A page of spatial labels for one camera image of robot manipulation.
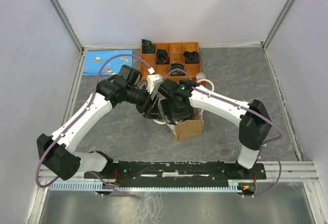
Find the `canvas tote bag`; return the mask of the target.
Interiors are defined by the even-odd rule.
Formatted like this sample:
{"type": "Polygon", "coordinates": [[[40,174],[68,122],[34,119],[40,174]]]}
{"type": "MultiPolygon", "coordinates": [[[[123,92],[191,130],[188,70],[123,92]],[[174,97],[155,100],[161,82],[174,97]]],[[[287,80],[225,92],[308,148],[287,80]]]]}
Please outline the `canvas tote bag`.
{"type": "MultiPolygon", "coordinates": [[[[158,92],[160,94],[160,101],[162,99],[174,99],[176,97],[179,97],[183,98],[183,100],[188,101],[191,105],[189,98],[191,97],[191,91],[193,90],[193,87],[201,87],[200,81],[194,82],[191,80],[181,80],[177,83],[167,78],[158,88],[158,92]]],[[[159,109],[163,117],[160,101],[159,109]]],[[[194,110],[195,115],[193,116],[193,118],[177,125],[168,124],[163,117],[166,125],[171,129],[175,140],[191,138],[202,133],[204,125],[203,109],[194,108],[194,110]]]]}

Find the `red cola can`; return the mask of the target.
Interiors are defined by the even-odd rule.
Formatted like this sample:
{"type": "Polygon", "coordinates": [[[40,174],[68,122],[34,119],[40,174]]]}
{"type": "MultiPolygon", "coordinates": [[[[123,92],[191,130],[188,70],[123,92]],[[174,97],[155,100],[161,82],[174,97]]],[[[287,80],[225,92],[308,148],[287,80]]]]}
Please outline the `red cola can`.
{"type": "Polygon", "coordinates": [[[206,79],[206,78],[207,78],[206,75],[202,72],[199,72],[194,76],[194,79],[196,82],[200,81],[201,79],[206,79]]]}

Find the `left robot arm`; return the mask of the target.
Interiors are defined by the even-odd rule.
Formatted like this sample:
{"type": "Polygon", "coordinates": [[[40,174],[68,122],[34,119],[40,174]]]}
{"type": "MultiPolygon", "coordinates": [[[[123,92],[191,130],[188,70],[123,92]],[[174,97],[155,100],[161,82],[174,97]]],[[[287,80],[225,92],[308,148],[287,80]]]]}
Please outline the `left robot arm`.
{"type": "Polygon", "coordinates": [[[94,171],[103,178],[111,176],[112,158],[101,151],[80,153],[76,148],[89,130],[122,102],[134,104],[145,118],[160,118],[156,92],[163,77],[152,73],[147,76],[146,85],[139,88],[136,81],[141,77],[141,72],[123,65],[117,75],[98,82],[86,103],[64,125],[49,136],[38,137],[42,164],[62,180],[77,172],[94,171]]]}

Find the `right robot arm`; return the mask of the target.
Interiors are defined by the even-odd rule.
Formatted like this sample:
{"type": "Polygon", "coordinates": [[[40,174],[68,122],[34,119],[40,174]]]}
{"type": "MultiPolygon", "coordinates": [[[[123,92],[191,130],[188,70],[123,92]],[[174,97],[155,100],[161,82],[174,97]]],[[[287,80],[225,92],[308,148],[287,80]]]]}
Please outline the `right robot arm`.
{"type": "Polygon", "coordinates": [[[158,92],[164,97],[160,102],[164,116],[171,123],[192,118],[195,110],[201,109],[236,125],[242,147],[235,172],[240,178],[253,174],[261,146],[272,127],[261,101],[255,99],[249,103],[227,98],[191,80],[176,83],[166,79],[158,92]]]}

